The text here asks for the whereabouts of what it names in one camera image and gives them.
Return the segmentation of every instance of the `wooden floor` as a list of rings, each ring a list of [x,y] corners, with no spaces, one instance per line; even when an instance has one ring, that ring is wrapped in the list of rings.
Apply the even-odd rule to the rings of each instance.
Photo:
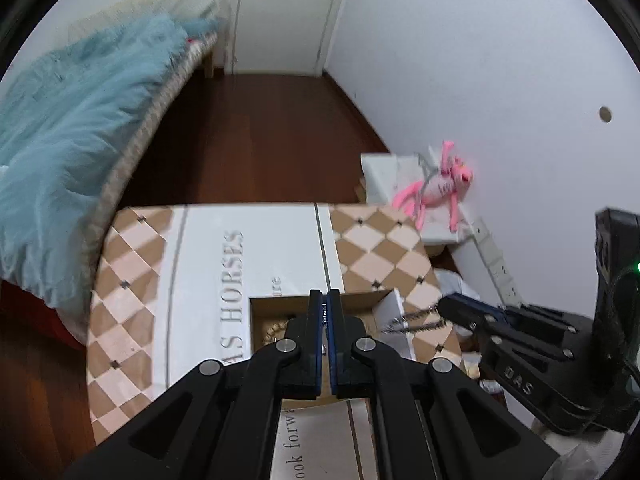
[[[379,139],[327,78],[197,73],[121,205],[355,202]],[[0,317],[0,478],[58,478],[93,445],[84,355]]]

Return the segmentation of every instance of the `checkered box pattern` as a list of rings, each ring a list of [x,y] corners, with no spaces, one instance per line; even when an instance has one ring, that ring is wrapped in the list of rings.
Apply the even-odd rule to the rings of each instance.
[[[396,288],[406,312],[430,307],[440,289],[414,222],[388,206],[331,206],[335,246],[345,292]],[[438,320],[430,314],[426,321]],[[414,335],[421,362],[442,356],[460,365],[462,352],[451,323]]]
[[[151,384],[154,307],[172,217],[170,208],[123,209],[104,241],[87,345],[97,444],[157,397]]]

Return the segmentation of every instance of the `metal screw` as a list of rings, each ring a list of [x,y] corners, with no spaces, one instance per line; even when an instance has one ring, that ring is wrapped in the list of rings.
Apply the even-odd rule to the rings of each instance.
[[[203,375],[215,375],[220,371],[220,363],[209,359],[200,363],[198,370]]]
[[[376,342],[370,337],[361,337],[356,341],[356,348],[363,352],[370,352],[376,347]]]
[[[287,352],[293,352],[296,349],[296,342],[293,341],[293,339],[280,339],[277,343],[276,343],[276,349],[278,349],[279,352],[283,352],[283,353],[287,353]]]
[[[433,369],[437,372],[440,372],[441,374],[446,374],[453,368],[453,364],[451,363],[451,361],[445,359],[444,357],[438,357],[437,359],[431,361],[431,366],[433,366]]]

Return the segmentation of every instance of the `cardboard box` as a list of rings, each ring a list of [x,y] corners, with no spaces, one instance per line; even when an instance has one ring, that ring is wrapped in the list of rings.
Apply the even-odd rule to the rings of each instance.
[[[404,316],[397,290],[342,293],[340,302],[344,315],[360,318],[368,335],[395,348],[402,357],[415,361],[412,341],[407,334],[380,333],[380,329],[393,318]],[[246,327],[246,340],[251,341],[250,353],[253,354],[267,344],[264,336],[268,329],[306,312],[308,296],[249,298],[247,303],[250,322]],[[283,336],[284,330],[278,330],[275,334],[277,339]]]
[[[204,359],[227,365],[251,357],[249,298],[343,289],[328,206],[172,211],[154,306],[152,376],[160,391]]]
[[[297,478],[378,478],[368,400],[342,400],[280,413],[271,480]]]

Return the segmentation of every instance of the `bed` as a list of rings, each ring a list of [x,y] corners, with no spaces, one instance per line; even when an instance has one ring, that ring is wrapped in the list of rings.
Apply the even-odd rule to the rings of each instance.
[[[0,278],[85,343],[95,268],[171,102],[224,36],[228,0],[125,0],[71,23],[0,100]]]

